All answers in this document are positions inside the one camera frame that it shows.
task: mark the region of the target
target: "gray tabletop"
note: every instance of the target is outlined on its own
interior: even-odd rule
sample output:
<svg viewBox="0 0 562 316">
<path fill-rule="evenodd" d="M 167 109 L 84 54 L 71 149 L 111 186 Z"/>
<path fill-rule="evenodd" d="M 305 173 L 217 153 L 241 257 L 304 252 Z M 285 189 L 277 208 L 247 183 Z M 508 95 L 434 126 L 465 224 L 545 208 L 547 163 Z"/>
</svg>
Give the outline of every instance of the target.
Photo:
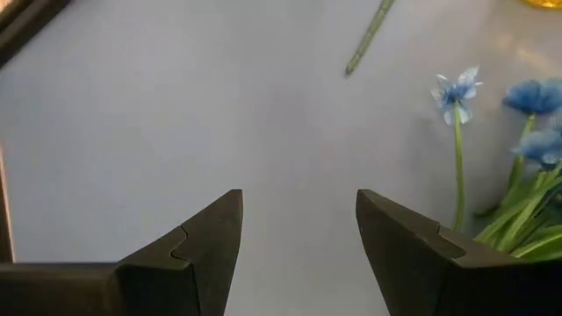
<svg viewBox="0 0 562 316">
<path fill-rule="evenodd" d="M 227 315 L 385 315 L 355 220 L 368 188 L 449 224 L 452 130 L 435 74 L 480 65 L 468 210 L 501 193 L 522 79 L 560 75 L 559 12 L 398 0 L 77 0 L 0 73 L 20 261 L 118 260 L 244 190 Z"/>
</svg>

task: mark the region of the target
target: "yellow object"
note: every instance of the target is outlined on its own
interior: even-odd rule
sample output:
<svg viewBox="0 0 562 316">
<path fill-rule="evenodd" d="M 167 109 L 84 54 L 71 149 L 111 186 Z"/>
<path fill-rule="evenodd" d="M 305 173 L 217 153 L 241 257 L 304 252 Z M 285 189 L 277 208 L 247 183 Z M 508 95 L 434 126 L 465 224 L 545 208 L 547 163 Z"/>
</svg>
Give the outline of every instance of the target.
<svg viewBox="0 0 562 316">
<path fill-rule="evenodd" d="M 562 9 L 562 0 L 525 0 L 530 4 L 538 5 L 544 8 Z"/>
</svg>

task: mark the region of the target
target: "white table surface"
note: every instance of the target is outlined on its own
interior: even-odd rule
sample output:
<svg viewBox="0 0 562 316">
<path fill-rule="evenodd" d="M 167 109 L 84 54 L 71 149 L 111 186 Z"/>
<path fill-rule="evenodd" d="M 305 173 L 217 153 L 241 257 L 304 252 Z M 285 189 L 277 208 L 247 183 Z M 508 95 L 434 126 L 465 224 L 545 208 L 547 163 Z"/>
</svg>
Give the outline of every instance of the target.
<svg viewBox="0 0 562 316">
<path fill-rule="evenodd" d="M 373 189 L 450 223 L 452 130 L 429 90 L 479 64 L 468 210 L 493 202 L 522 79 L 561 75 L 562 13 L 517 0 L 77 0 L 0 72 L 20 261 L 118 260 L 244 190 L 227 315 L 386 315 L 354 205 Z"/>
</svg>

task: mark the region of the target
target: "blue flower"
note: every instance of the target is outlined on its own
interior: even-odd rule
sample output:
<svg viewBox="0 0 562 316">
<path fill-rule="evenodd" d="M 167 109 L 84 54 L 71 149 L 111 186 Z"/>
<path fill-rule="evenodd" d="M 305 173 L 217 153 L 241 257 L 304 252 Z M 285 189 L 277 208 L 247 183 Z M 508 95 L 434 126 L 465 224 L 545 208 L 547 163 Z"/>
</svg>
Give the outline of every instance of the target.
<svg viewBox="0 0 562 316">
<path fill-rule="evenodd" d="M 562 80 L 549 79 L 544 83 L 529 80 L 508 90 L 503 103 L 527 115 L 550 114 L 562 108 Z"/>
<path fill-rule="evenodd" d="M 513 152 L 552 170 L 562 161 L 562 134 L 553 129 L 531 132 L 522 137 Z"/>
<path fill-rule="evenodd" d="M 452 126 L 455 122 L 455 104 L 458 105 L 461 124 L 472 119 L 472 111 L 466 107 L 464 101 L 476 97 L 476 87 L 482 84 L 475 82 L 478 71 L 478 67 L 467 69 L 456 83 L 451 83 L 443 75 L 437 75 L 439 89 L 432 90 L 431 95 L 443 111 L 447 125 Z"/>
</svg>

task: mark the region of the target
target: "flower bouquet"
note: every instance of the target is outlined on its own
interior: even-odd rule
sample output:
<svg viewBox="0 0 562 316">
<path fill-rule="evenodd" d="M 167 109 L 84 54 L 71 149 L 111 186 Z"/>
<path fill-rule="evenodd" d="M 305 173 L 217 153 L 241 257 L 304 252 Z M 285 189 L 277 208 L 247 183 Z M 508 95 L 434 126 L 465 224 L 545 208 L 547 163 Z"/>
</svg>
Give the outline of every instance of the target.
<svg viewBox="0 0 562 316">
<path fill-rule="evenodd" d="M 457 158 L 458 205 L 452 229 L 461 231 L 465 218 L 463 145 L 461 126 L 472 118 L 467 101 L 476 97 L 478 68 L 466 70 L 456 83 L 437 76 L 439 88 L 431 94 L 443 112 L 445 123 L 454 127 Z M 508 90 L 503 99 L 508 108 L 526 118 L 522 137 L 514 147 L 513 167 L 500 203 L 473 215 L 489 221 L 475 240 L 490 248 L 531 261 L 562 258 L 562 80 L 530 80 Z M 534 130 L 538 119 L 546 127 Z M 525 172 L 526 166 L 538 169 Z"/>
</svg>

